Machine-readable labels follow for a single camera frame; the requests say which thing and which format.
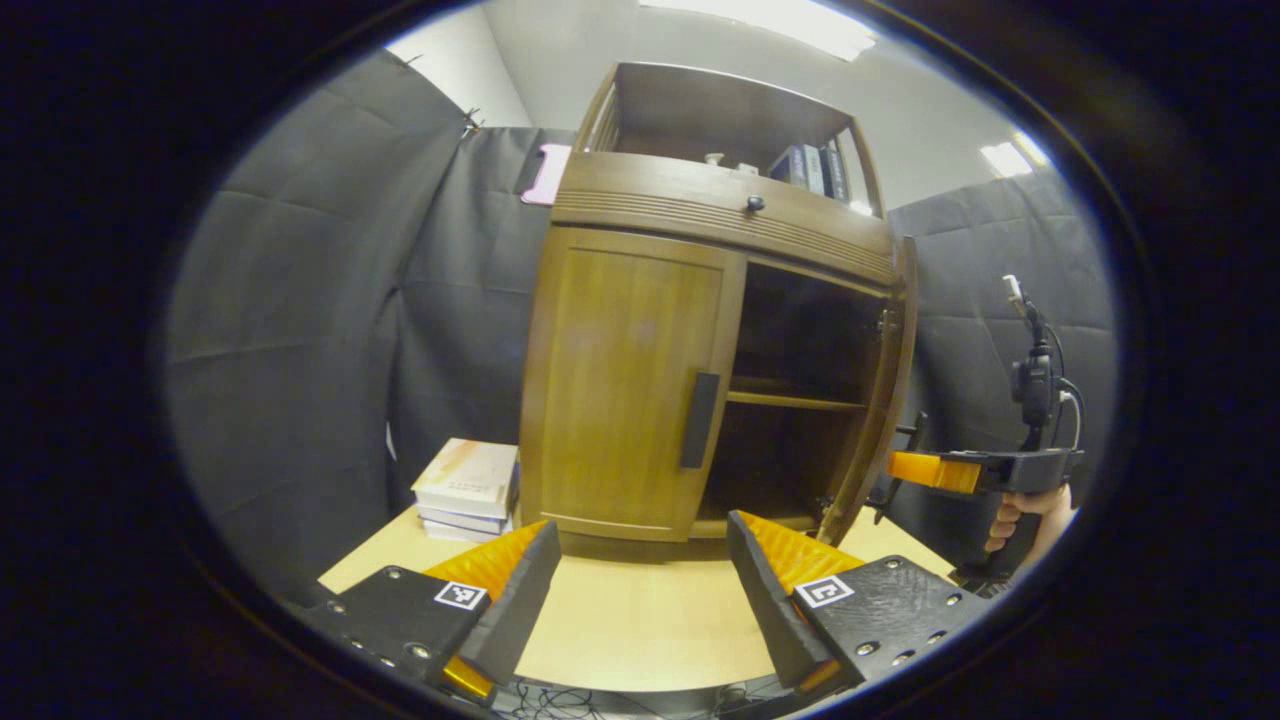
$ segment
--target wooden table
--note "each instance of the wooden table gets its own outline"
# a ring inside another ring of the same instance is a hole
[[[946,577],[951,565],[863,509],[840,548],[901,555]],[[430,568],[475,543],[426,537],[410,507],[320,582],[342,592],[385,565]],[[614,692],[707,688],[773,673],[724,541],[660,543],[561,533],[563,559],[516,671]]]

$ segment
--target white wall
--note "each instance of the white wall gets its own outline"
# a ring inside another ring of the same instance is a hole
[[[635,0],[490,0],[484,10],[534,126],[576,129],[617,60],[727,72],[855,115],[886,208],[992,181],[978,149],[1014,132],[995,108],[883,37],[845,63],[768,31]]]
[[[462,111],[480,108],[475,118],[486,127],[531,126],[480,5],[433,18],[387,49],[401,60],[412,60],[410,67]]]

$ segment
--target gray padded wall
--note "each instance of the gray padded wall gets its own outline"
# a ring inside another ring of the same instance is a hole
[[[1001,281],[1012,273],[1062,340],[1068,378],[1088,410],[1080,445],[1096,464],[1116,407],[1117,318],[1102,241],[1062,178],[1041,170],[956,190],[899,208],[890,222],[919,250],[920,316],[901,421],[916,409],[931,414],[923,448],[1018,450],[1025,438],[1009,366],[1025,357],[1030,333]],[[1059,445],[1070,443],[1070,416],[1066,409]],[[1073,479],[1076,503],[1092,482],[1088,469]],[[998,497],[904,483],[888,516],[959,564],[980,560],[997,506]]]
[[[525,205],[539,147],[573,132],[485,128],[458,147],[401,283],[392,437],[399,498],[449,437],[516,443],[550,208]]]
[[[168,318],[165,392],[212,521],[271,591],[389,519],[397,274],[462,111],[379,51],[305,97],[210,201]]]

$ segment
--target pink object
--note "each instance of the pink object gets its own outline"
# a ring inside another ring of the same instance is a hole
[[[564,177],[564,165],[568,163],[568,152],[572,147],[568,145],[547,143],[539,150],[545,155],[543,167],[538,170],[534,187],[526,190],[520,196],[520,200],[530,205],[553,205],[556,204],[556,191],[559,190],[559,181]]]

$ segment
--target wooden cabinet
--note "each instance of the wooden cabinet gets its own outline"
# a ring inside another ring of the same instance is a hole
[[[699,161],[763,172],[844,129],[872,215]],[[851,117],[732,76],[617,65],[540,265],[524,520],[678,542],[723,537],[742,509],[838,542],[883,465],[914,338],[914,249],[895,251],[881,215]]]

